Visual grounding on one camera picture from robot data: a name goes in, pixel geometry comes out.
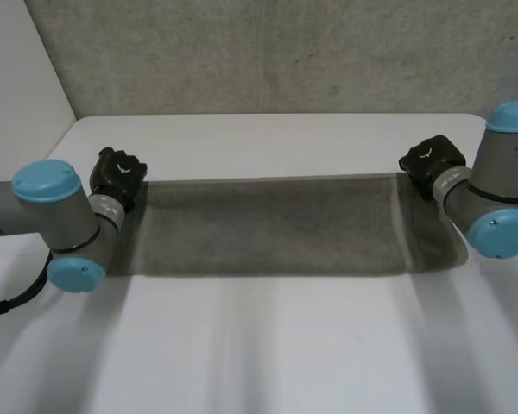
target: light blue joint cap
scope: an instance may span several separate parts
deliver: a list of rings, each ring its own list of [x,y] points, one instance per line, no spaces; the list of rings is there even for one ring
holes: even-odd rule
[[[487,129],[496,132],[518,134],[518,101],[506,102],[493,112]]]
[[[55,203],[72,196],[79,188],[79,175],[60,160],[30,164],[19,170],[11,181],[12,191],[33,203]]]
[[[80,257],[60,257],[48,265],[48,280],[67,292],[90,292],[105,276],[105,270],[96,262]]]
[[[481,216],[466,233],[466,240],[485,257],[507,259],[518,255],[518,209]]]

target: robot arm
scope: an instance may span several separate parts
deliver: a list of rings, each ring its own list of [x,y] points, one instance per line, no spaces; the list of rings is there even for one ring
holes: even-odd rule
[[[518,255],[518,102],[495,111],[472,169],[443,135],[411,148],[399,164],[480,254]]]
[[[132,208],[147,167],[105,148],[87,198],[64,161],[43,160],[0,182],[0,235],[38,232],[53,255],[51,283],[68,292],[93,290],[105,276],[125,211]]]

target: gray towel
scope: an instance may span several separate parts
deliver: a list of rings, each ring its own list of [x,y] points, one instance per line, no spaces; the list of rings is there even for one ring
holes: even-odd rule
[[[467,258],[404,174],[150,182],[136,201],[110,274],[376,276]]]

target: white table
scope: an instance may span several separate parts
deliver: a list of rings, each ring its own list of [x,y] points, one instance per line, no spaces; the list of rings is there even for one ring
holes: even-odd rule
[[[105,146],[148,179],[397,171],[468,115],[99,116],[52,153],[86,180]],[[0,239],[0,299],[32,282],[38,235]],[[0,414],[518,413],[518,258],[391,278],[109,277],[47,286],[0,316]]]

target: gray wall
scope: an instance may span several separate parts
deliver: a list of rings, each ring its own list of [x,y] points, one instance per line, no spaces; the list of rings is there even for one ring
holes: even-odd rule
[[[26,0],[78,117],[470,112],[518,99],[518,0]]]

